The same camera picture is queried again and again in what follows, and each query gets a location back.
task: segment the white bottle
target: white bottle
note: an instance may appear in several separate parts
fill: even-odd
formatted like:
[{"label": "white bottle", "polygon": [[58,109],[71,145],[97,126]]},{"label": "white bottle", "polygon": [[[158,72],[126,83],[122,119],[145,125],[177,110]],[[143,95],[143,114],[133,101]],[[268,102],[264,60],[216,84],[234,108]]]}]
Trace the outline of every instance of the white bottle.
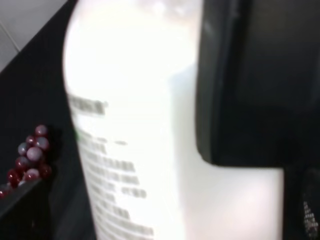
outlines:
[{"label": "white bottle", "polygon": [[64,77],[99,240],[280,240],[283,172],[204,162],[201,0],[80,0]]}]

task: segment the white tile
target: white tile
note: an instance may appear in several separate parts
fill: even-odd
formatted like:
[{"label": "white tile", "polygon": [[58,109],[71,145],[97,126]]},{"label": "white tile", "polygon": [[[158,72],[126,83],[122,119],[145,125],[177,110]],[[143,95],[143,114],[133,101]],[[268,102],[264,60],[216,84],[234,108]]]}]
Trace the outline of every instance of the white tile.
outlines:
[{"label": "white tile", "polygon": [[0,0],[0,21],[22,49],[67,0]]},{"label": "white tile", "polygon": [[17,55],[18,51],[0,26],[0,72]]}]

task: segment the black object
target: black object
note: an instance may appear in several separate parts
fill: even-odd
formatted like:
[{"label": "black object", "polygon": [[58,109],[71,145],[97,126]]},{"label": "black object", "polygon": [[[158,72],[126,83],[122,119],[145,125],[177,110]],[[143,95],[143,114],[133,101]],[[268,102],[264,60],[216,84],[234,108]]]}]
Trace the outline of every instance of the black object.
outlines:
[{"label": "black object", "polygon": [[35,126],[54,126],[61,132],[63,144],[52,164],[58,174],[48,189],[52,240],[95,239],[63,83],[63,45],[75,3],[68,1],[0,74],[0,183],[14,167],[18,144]]},{"label": "black object", "polygon": [[196,102],[205,161],[319,164],[310,151],[320,144],[319,23],[317,0],[205,1]]}]

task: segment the black countertop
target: black countertop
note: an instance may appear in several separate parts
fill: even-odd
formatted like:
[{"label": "black countertop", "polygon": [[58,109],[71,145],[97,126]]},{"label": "black countertop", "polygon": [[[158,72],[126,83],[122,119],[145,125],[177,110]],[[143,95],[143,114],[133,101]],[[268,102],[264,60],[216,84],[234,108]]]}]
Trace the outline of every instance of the black countertop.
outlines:
[{"label": "black countertop", "polygon": [[63,84],[62,51],[76,1],[68,1],[1,72],[0,183],[14,167],[17,147],[38,124],[61,130],[49,193],[53,239],[94,240],[88,195]]}]

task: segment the red beads cluster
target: red beads cluster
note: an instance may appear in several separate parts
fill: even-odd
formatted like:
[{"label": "red beads cluster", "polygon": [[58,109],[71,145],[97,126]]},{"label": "red beads cluster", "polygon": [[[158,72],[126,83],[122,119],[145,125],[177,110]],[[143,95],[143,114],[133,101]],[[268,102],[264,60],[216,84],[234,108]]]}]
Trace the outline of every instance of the red beads cluster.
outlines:
[{"label": "red beads cluster", "polygon": [[15,160],[15,168],[7,173],[8,183],[0,185],[0,199],[25,182],[50,177],[52,169],[46,163],[49,149],[48,128],[39,125],[35,128],[35,135],[27,136],[25,142],[18,146],[20,156]]}]

